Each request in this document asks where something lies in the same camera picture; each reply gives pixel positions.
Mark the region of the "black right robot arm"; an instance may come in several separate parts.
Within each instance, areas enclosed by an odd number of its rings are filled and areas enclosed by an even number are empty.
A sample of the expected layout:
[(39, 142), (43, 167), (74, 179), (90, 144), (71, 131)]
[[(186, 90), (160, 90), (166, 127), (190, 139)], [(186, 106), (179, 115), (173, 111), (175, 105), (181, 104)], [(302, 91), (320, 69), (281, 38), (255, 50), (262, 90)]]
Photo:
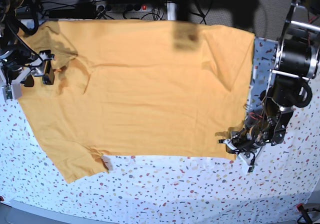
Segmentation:
[[(30, 10), (33, 28), (28, 28), (16, 17), (16, 10), (23, 4)], [(40, 4), (35, 0), (0, 0), (0, 91), (6, 99), (17, 99), (21, 86), (32, 88), (34, 77), (41, 77), (44, 85), (55, 82), (51, 50), (35, 52), (19, 37), (36, 34), (39, 28)]]

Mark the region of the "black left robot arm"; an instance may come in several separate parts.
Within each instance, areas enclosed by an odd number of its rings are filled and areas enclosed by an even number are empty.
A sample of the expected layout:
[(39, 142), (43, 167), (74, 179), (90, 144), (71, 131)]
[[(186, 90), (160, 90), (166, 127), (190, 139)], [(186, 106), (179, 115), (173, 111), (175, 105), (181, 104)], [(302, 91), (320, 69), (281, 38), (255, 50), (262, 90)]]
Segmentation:
[(230, 132), (219, 143), (243, 163), (245, 173), (253, 172), (263, 148), (284, 141), (294, 108), (304, 108), (312, 100), (309, 81), (320, 72), (320, 28), (312, 20), (294, 20), (298, 8), (315, 18), (320, 16), (320, 0), (292, 0), (281, 36), (275, 45), (261, 107), (249, 108), (243, 128)]

